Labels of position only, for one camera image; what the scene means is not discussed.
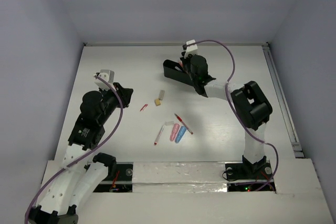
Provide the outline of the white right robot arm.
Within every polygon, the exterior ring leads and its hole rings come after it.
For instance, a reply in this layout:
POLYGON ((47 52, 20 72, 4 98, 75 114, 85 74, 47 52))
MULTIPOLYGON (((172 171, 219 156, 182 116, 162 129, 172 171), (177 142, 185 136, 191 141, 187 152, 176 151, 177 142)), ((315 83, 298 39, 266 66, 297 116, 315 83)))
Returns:
POLYGON ((266 163, 265 129, 272 106, 255 81, 242 86, 217 81, 208 74, 206 59, 182 52, 181 62, 195 91, 207 98, 225 100, 245 130, 245 149, 241 171, 248 178, 258 175, 266 163))

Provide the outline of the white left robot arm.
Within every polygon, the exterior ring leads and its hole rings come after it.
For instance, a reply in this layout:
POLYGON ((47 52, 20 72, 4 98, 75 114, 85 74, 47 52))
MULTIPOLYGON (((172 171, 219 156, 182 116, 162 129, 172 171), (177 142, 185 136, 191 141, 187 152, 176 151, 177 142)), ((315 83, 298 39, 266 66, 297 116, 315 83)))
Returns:
POLYGON ((60 170, 38 191, 25 213, 25 223, 77 223, 78 212, 95 188, 115 178, 117 161, 98 151, 107 140, 104 124, 115 109, 124 110, 133 89, 119 83, 98 84, 97 91, 83 95, 60 170))

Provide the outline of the black stationery container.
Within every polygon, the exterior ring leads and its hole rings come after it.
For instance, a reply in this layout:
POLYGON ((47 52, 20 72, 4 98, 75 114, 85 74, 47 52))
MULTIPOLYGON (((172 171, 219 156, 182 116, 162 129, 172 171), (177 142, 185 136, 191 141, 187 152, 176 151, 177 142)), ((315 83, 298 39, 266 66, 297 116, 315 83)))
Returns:
POLYGON ((163 62, 163 73, 166 78, 184 83, 191 87, 194 86, 191 77, 183 70, 182 66, 178 62, 169 59, 165 60, 163 62))

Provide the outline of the yellow eraser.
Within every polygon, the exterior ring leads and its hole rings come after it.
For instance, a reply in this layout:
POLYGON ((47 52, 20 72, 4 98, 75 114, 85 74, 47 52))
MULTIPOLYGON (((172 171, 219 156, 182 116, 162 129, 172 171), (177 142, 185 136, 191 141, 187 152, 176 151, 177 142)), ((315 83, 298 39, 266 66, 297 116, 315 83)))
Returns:
POLYGON ((161 105, 161 102, 160 102, 160 100, 159 100, 159 99, 155 99, 155 100, 154 100, 154 103, 155 103, 155 105, 156 105, 156 106, 159 106, 159 105, 161 105))

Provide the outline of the grey white eraser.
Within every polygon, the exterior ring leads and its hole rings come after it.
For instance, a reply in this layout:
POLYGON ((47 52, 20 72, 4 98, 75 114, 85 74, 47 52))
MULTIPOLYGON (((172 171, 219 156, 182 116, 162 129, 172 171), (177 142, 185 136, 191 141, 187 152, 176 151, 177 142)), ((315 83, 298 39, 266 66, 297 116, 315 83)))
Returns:
POLYGON ((161 90, 160 93, 159 93, 159 100, 160 100, 160 101, 163 100, 164 95, 165 95, 165 91, 164 91, 164 90, 161 90))

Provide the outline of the red ballpoint pen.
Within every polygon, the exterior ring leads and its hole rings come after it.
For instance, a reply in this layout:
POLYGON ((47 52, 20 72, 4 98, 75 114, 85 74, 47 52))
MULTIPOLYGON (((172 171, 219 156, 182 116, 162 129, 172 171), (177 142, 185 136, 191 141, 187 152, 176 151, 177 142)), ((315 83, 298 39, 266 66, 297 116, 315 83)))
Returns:
POLYGON ((187 126, 187 124, 181 119, 181 117, 180 116, 178 116, 176 113, 174 113, 174 115, 175 115, 175 117, 180 121, 180 123, 184 126, 184 127, 186 127, 186 129, 188 130, 188 132, 190 133, 190 134, 194 134, 193 133, 193 131, 187 126))

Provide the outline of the pink highlighter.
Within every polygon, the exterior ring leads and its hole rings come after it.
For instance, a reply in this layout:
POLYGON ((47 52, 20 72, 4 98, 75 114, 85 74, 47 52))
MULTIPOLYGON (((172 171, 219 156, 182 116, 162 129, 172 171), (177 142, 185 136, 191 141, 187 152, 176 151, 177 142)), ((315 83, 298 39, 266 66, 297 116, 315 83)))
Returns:
POLYGON ((171 131, 171 134, 170 134, 170 141, 171 142, 175 141, 175 138, 176 138, 176 136, 179 132, 179 129, 180 129, 180 125, 178 123, 175 123, 173 125, 172 131, 171 131))

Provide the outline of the blue highlighter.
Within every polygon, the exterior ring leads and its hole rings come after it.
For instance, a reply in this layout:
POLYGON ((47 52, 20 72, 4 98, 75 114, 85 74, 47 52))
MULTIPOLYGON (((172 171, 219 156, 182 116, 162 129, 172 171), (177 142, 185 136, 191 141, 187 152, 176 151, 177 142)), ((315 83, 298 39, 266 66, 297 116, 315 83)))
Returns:
POLYGON ((179 129, 179 131, 178 131, 178 133, 177 133, 177 135, 176 135, 176 137, 175 137, 174 142, 175 143, 179 143, 181 141, 183 135, 185 134, 185 132, 186 132, 186 127, 185 126, 181 126, 180 129, 179 129))

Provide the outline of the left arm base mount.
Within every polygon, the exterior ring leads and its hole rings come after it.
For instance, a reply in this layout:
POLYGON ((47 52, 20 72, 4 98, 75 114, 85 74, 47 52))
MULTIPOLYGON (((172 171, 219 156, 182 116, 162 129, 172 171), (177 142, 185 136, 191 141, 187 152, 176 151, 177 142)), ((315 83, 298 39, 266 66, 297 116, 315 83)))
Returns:
POLYGON ((117 163, 114 175, 105 178, 94 190, 95 193, 131 193, 133 191, 133 163, 117 163))

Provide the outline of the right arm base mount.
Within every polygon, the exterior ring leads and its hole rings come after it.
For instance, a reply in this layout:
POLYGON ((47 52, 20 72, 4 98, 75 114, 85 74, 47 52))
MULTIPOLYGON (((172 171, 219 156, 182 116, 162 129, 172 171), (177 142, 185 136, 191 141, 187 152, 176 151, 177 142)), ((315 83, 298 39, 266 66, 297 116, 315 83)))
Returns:
POLYGON ((228 192, 276 191, 270 163, 251 174, 243 163, 226 163, 222 178, 228 192))

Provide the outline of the aluminium side rail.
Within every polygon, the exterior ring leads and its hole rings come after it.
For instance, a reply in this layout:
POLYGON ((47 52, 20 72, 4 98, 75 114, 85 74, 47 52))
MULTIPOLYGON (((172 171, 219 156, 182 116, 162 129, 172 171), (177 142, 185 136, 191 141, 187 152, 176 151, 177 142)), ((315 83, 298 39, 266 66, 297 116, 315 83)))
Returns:
POLYGON ((270 46, 268 44, 262 46, 263 53, 266 59, 266 63, 270 72, 270 76, 275 88, 275 93, 278 99, 278 103, 280 106, 281 114, 284 119, 284 123, 286 126, 287 134, 289 136, 291 146, 295 155, 295 158, 305 158, 304 151, 301 147, 299 138, 297 136, 296 128, 293 123, 289 107, 285 98, 284 91, 282 89, 280 79, 276 70, 276 66, 271 54, 270 46))

